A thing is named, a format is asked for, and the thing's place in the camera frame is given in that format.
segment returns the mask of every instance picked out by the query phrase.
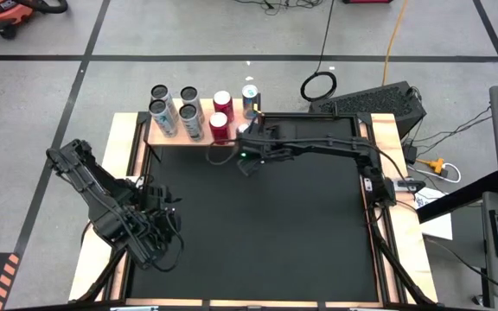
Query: white paper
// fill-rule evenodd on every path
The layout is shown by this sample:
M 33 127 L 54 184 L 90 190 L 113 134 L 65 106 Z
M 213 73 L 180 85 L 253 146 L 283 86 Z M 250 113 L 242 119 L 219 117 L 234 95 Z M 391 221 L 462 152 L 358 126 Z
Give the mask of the white paper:
M 416 206 L 419 209 L 443 196 L 445 196 L 445 194 L 441 191 L 425 187 L 416 193 Z M 453 227 L 450 222 L 450 213 L 425 222 L 421 226 L 423 234 L 449 240 L 453 239 Z

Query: can lid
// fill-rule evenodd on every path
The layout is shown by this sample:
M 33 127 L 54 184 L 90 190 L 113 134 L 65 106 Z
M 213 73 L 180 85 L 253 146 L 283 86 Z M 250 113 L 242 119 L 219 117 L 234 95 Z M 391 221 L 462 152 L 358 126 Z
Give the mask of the can lid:
M 155 99 L 149 104 L 149 111 L 151 113 L 159 114 L 166 109 L 166 103 L 161 99 Z
M 226 105 L 230 102 L 230 99 L 232 99 L 232 96 L 230 96 L 230 93 L 226 91 L 217 92 L 213 98 L 217 105 Z
M 184 100 L 193 100 L 197 97 L 197 90 L 192 86 L 186 86 L 180 92 L 180 96 Z
M 221 127 L 228 123 L 228 117 L 223 112 L 215 112 L 211 116 L 210 124 L 214 127 Z
M 259 89 L 254 85 L 243 86 L 241 94 L 247 98 L 253 98 L 259 94 Z
M 238 133 L 243 133 L 244 131 L 247 130 L 248 127 L 249 127 L 249 124 L 242 124 L 242 125 L 238 126 Z
M 197 115 L 197 108 L 192 104 L 183 105 L 182 108 L 180 108 L 180 117 L 183 119 L 190 119 L 195 117 L 195 115 Z
M 164 85 L 154 86 L 151 89 L 151 95 L 153 95 L 154 98 L 159 98 L 159 99 L 163 98 L 168 93 L 169 93 L 169 88 Z

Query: red can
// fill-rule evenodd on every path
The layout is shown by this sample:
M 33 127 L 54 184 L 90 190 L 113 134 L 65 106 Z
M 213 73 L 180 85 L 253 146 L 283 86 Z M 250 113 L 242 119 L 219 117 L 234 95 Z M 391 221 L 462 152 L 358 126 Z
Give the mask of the red can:
M 220 91 L 213 98 L 214 111 L 222 112 L 228 117 L 228 123 L 233 121 L 233 101 L 229 92 Z
M 211 133 L 216 142 L 223 139 L 230 139 L 230 127 L 228 126 L 228 117 L 223 112 L 215 112 L 208 121 L 208 125 L 211 128 Z

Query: white cable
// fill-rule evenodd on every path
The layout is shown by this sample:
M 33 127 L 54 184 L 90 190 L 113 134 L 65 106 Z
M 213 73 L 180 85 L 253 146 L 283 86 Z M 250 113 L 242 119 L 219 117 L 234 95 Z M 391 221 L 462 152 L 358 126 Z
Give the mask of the white cable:
M 426 174 L 426 175 L 430 175 L 430 176 L 434 176 L 434 177 L 437 177 L 439 178 L 440 180 L 444 180 L 444 181 L 448 181 L 448 182 L 452 182 L 452 183 L 459 183 L 460 180 L 462 179 L 462 175 L 460 174 L 460 170 L 458 170 L 458 168 L 453 165 L 453 164 L 450 164 L 450 163 L 445 163 L 443 165 L 443 168 L 445 168 L 445 166 L 450 166 L 452 168 L 455 169 L 456 173 L 458 174 L 458 178 L 454 181 L 454 180 L 450 180 L 449 178 L 445 178 L 443 176 L 440 176 L 440 175 L 437 175 L 435 173 L 432 173 L 432 172 L 427 172 L 427 171 L 424 171 L 424 170 L 421 170 L 421 169 L 415 169 L 414 167 L 410 166 L 410 165 L 407 165 L 407 167 L 413 171 L 416 171 L 416 172 L 419 172 L 419 173 L 422 173 L 422 174 Z

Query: gray floor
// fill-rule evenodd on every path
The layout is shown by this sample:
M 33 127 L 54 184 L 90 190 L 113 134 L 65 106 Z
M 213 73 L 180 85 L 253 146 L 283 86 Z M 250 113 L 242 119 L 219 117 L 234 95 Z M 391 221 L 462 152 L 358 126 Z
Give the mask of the gray floor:
M 71 9 L 65 15 L 38 15 L 19 29 L 14 41 L 0 38 L 0 251 L 15 248 L 42 173 L 44 150 L 53 142 L 66 107 L 73 108 L 72 115 L 65 118 L 66 131 L 57 136 L 64 135 L 64 143 L 86 139 L 99 159 L 113 113 L 145 110 L 149 90 L 157 83 L 170 86 L 175 96 L 183 86 L 193 85 L 208 98 L 220 89 L 236 92 L 250 80 L 263 93 L 264 111 L 308 109 L 299 86 L 317 64 L 289 55 L 320 54 L 329 1 L 312 10 L 281 10 L 276 16 L 233 0 L 68 1 Z M 107 3 L 99 35 L 93 37 L 93 54 L 115 58 L 90 61 L 79 72 L 101 5 Z M 336 0 L 325 54 L 384 55 L 402 3 L 345 5 Z M 498 36 L 498 1 L 482 4 Z M 283 56 L 275 61 L 233 58 L 271 54 Z M 8 59 L 1 60 L 2 55 Z M 130 61 L 134 59 L 128 55 L 219 56 L 214 61 Z M 428 117 L 418 138 L 469 120 L 487 108 L 488 88 L 498 85 L 497 52 L 472 0 L 410 0 L 393 55 L 445 57 L 442 62 L 394 58 L 397 62 L 390 64 L 388 81 L 407 80 L 424 98 Z M 458 55 L 492 57 L 455 62 L 451 57 Z M 380 84 L 383 63 L 361 60 L 322 63 L 322 70 L 338 78 L 336 94 Z M 73 89 L 75 80 L 81 82 L 79 90 Z M 313 82 L 310 95 L 325 91 L 324 83 Z M 463 173 L 459 184 L 437 181 L 444 191 L 494 171 L 491 123 L 448 139 L 424 158 L 439 156 Z M 80 196 L 51 177 L 7 308 L 67 301 L 86 213 Z M 444 257 L 430 260 L 439 300 L 472 308 L 469 298 L 481 292 L 480 278 Z

